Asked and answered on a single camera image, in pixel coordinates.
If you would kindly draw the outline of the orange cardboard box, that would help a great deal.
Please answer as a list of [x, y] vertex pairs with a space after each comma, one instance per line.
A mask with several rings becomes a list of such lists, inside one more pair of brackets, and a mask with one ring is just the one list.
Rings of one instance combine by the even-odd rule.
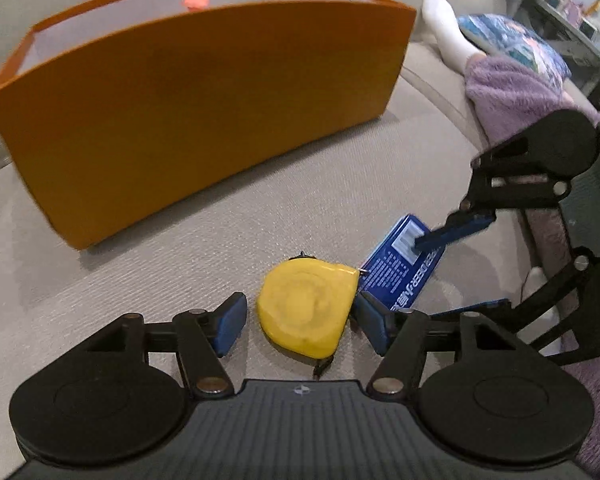
[[0, 136], [82, 250], [233, 174], [379, 117], [416, 21], [394, 0], [91, 0], [0, 69]]

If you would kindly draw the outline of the cluttered shelf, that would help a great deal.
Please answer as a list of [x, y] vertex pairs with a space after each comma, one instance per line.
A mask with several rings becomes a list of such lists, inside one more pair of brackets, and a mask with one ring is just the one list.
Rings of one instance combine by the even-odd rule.
[[582, 16], [569, 0], [507, 0], [507, 14], [543, 38], [565, 60], [572, 81], [600, 104], [600, 49], [580, 29]]

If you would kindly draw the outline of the beige sofa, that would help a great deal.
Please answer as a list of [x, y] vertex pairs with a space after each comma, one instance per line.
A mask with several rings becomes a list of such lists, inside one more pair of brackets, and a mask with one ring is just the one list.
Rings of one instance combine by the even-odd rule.
[[[0, 67], [32, 25], [84, 1], [0, 0]], [[509, 10], [507, 0], [449, 2], [457, 14]], [[170, 321], [232, 292], [254, 307], [268, 269], [288, 257], [355, 266], [404, 214], [437, 226], [456, 208], [486, 140], [464, 79], [416, 27], [380, 119], [238, 174], [86, 252], [52, 230], [14, 166], [0, 169], [0, 479], [23, 461], [8, 420], [15, 388], [120, 314]], [[518, 304], [537, 264], [522, 218], [501, 212], [450, 246], [415, 307]]]

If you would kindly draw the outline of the blue patterned cushion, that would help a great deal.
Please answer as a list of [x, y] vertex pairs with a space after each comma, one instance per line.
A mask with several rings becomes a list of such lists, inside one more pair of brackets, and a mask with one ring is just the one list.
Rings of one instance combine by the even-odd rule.
[[498, 14], [470, 14], [457, 19], [462, 34], [490, 55], [507, 55], [544, 77], [561, 84], [571, 77], [562, 56], [533, 30]]

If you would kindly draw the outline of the blue box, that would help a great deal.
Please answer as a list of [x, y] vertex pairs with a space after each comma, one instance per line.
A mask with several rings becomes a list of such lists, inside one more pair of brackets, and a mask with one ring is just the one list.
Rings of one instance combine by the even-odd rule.
[[443, 248], [418, 252], [415, 240], [429, 229], [414, 214], [392, 227], [362, 264], [359, 292], [370, 292], [390, 310], [409, 309], [444, 254]]

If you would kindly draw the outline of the orange red item in box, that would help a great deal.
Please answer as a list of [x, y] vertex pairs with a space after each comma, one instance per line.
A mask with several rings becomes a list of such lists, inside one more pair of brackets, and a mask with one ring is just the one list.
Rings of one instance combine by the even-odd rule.
[[207, 9], [210, 6], [210, 0], [182, 0], [185, 9], [190, 12]]

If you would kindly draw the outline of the white plush leg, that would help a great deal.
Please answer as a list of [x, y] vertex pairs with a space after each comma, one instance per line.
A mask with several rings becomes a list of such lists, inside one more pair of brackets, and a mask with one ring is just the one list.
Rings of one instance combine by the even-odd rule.
[[460, 31], [448, 0], [422, 0], [422, 19], [436, 38], [443, 62], [457, 73], [464, 75], [470, 62], [486, 56]]

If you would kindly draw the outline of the yellow tape measure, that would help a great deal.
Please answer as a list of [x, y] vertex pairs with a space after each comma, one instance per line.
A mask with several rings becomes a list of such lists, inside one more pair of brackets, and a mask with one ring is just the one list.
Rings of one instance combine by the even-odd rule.
[[358, 291], [361, 271], [302, 252], [264, 278], [257, 315], [276, 347], [314, 363], [320, 379], [332, 364]]

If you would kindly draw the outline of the purple fluffy blanket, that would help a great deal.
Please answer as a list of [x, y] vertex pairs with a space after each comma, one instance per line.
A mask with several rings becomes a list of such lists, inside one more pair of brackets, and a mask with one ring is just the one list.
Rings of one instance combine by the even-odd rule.
[[[533, 70], [504, 56], [471, 58], [465, 67], [466, 96], [474, 103], [478, 121], [489, 143], [499, 144], [555, 110], [577, 110], [593, 125], [600, 112], [591, 103], [578, 104], [565, 91], [551, 87]], [[528, 274], [524, 296], [544, 285], [569, 261], [566, 228], [554, 210], [532, 209], [526, 213], [541, 265]], [[581, 448], [578, 462], [600, 479], [600, 358], [569, 365], [568, 372], [580, 380], [595, 404], [595, 420]]]

